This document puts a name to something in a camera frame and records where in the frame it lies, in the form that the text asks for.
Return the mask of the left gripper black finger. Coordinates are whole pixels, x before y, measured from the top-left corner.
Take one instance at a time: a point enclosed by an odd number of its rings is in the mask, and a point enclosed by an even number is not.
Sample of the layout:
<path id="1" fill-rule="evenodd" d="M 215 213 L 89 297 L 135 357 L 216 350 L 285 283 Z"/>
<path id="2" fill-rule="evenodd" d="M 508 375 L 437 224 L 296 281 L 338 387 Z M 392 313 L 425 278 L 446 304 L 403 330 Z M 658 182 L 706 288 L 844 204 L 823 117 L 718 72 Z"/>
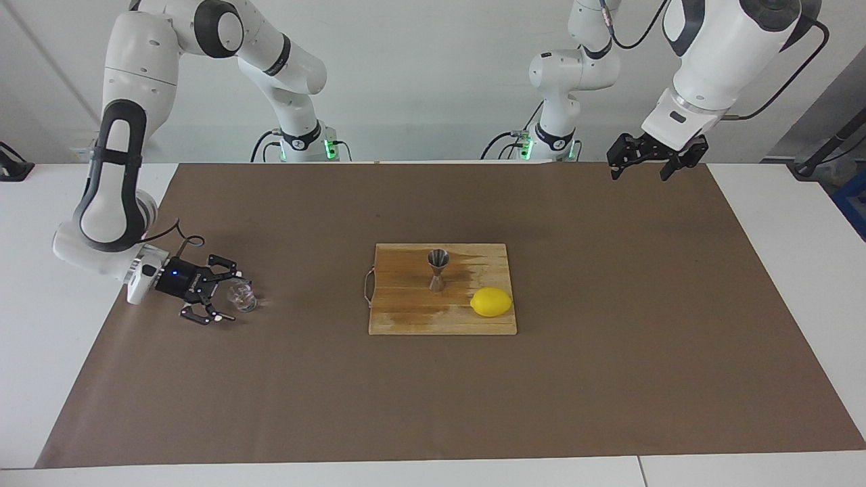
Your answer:
<path id="1" fill-rule="evenodd" d="M 613 142 L 607 151 L 610 176 L 613 180 L 618 180 L 626 168 L 643 163 L 641 145 L 643 145 L 643 139 L 628 135 L 628 133 L 622 133 Z"/>
<path id="2" fill-rule="evenodd" d="M 675 172 L 684 168 L 694 168 L 708 151 L 705 135 L 693 137 L 681 152 L 671 152 L 661 169 L 662 181 L 667 181 Z"/>

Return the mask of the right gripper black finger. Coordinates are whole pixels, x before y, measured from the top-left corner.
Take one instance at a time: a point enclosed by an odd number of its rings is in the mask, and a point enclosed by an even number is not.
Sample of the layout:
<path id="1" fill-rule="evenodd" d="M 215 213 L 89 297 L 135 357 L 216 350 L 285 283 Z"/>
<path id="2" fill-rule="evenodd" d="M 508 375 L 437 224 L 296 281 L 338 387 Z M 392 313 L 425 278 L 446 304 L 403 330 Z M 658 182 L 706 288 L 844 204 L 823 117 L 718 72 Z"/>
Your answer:
<path id="1" fill-rule="evenodd" d="M 203 281 L 226 281 L 241 279 L 236 262 L 219 255 L 209 255 L 203 270 Z"/>
<path id="2" fill-rule="evenodd" d="M 179 312 L 179 316 L 204 326 L 220 323 L 221 321 L 232 323 L 236 320 L 236 317 L 217 310 L 212 304 L 203 303 L 185 303 Z"/>

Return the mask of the small clear glass cup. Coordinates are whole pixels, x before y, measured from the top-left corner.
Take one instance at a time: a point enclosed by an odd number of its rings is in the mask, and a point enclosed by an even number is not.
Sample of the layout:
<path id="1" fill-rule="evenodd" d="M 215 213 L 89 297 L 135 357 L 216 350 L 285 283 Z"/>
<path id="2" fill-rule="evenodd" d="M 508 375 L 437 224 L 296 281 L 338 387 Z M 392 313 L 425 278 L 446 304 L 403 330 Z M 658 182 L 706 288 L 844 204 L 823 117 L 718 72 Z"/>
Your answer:
<path id="1" fill-rule="evenodd" d="M 258 298 L 254 295 L 252 284 L 245 281 L 230 284 L 227 298 L 239 312 L 252 312 L 258 306 Z"/>

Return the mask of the steel double jigger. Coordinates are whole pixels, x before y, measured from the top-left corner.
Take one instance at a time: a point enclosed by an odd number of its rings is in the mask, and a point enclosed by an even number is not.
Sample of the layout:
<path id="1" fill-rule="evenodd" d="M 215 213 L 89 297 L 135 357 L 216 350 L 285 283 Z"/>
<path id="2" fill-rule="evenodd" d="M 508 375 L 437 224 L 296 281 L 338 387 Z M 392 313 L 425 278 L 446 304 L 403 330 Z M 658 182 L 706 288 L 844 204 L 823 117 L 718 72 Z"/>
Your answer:
<path id="1" fill-rule="evenodd" d="M 428 262 L 432 271 L 429 289 L 432 292 L 442 292 L 445 289 L 445 278 L 442 272 L 451 261 L 451 256 L 446 250 L 435 249 L 428 253 Z"/>

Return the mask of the black tripod stand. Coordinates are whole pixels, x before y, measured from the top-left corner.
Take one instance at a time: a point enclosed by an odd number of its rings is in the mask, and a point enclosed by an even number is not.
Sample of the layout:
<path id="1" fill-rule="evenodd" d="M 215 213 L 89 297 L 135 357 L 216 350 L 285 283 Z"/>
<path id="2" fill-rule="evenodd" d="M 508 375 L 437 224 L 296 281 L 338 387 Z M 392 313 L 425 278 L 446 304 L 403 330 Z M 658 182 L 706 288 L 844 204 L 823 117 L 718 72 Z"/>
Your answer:
<path id="1" fill-rule="evenodd" d="M 812 176 L 815 169 L 820 166 L 820 164 L 825 163 L 828 160 L 828 156 L 836 150 L 836 148 L 841 147 L 841 145 L 844 144 L 858 129 L 860 129 L 863 124 L 866 124 L 866 107 L 855 114 L 840 130 L 838 130 L 837 133 L 835 133 L 835 135 L 823 143 L 817 151 L 813 152 L 807 160 L 801 163 L 793 163 L 790 166 L 793 175 L 802 178 L 809 178 Z"/>

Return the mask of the blue crate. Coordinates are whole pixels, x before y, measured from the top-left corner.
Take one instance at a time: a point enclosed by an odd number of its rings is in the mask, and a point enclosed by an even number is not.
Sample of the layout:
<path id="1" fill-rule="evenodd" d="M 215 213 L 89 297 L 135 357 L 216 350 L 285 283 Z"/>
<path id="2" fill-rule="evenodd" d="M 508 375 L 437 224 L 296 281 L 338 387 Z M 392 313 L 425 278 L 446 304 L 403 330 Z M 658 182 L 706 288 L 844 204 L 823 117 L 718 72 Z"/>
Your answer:
<path id="1" fill-rule="evenodd" d="M 848 224 L 866 241 L 866 168 L 835 190 L 831 200 Z"/>

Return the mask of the wooden cutting board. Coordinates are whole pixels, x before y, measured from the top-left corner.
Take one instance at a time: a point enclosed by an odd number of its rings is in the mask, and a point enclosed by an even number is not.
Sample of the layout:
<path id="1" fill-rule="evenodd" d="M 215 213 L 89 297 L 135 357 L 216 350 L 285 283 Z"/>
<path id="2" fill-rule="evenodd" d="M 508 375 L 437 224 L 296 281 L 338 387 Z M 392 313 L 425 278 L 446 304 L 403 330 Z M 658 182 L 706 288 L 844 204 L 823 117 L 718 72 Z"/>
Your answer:
<path id="1" fill-rule="evenodd" d="M 445 288 L 429 289 L 430 250 L 443 249 L 451 261 L 443 269 Z M 516 335 L 516 312 L 480 317 L 470 299 L 482 287 L 511 295 L 504 243 L 377 243 L 365 278 L 370 335 Z"/>

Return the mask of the yellow lemon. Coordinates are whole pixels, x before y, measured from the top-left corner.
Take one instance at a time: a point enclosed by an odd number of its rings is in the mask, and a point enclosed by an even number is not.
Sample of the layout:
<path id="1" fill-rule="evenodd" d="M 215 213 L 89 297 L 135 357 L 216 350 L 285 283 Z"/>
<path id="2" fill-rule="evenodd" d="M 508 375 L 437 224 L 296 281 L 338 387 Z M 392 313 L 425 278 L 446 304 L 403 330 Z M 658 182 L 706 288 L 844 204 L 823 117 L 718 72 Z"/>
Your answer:
<path id="1" fill-rule="evenodd" d="M 470 299 L 470 308 L 480 317 L 500 317 L 513 305 L 510 293 L 500 287 L 482 287 Z"/>

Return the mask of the brown paper table mat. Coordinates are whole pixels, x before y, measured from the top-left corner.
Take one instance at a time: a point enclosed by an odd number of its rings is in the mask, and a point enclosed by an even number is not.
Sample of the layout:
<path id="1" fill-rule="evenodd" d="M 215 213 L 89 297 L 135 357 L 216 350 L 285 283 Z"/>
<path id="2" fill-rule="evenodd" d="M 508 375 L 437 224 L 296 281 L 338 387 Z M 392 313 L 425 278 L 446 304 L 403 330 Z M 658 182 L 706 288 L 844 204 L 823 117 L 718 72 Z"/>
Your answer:
<path id="1" fill-rule="evenodd" d="M 866 449 L 706 167 L 183 164 L 262 303 L 118 296 L 38 467 Z M 379 243 L 506 244 L 517 335 L 370 336 Z"/>

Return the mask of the black clamp mount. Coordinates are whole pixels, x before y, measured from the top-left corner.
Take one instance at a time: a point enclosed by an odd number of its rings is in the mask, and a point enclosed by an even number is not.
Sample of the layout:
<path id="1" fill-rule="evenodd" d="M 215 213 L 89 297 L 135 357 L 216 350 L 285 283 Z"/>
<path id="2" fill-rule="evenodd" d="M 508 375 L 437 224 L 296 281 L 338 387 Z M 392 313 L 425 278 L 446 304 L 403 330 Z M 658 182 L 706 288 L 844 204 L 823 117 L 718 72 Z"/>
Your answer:
<path id="1" fill-rule="evenodd" d="M 28 162 L 14 148 L 0 141 L 0 182 L 24 181 L 34 168 L 34 163 Z"/>

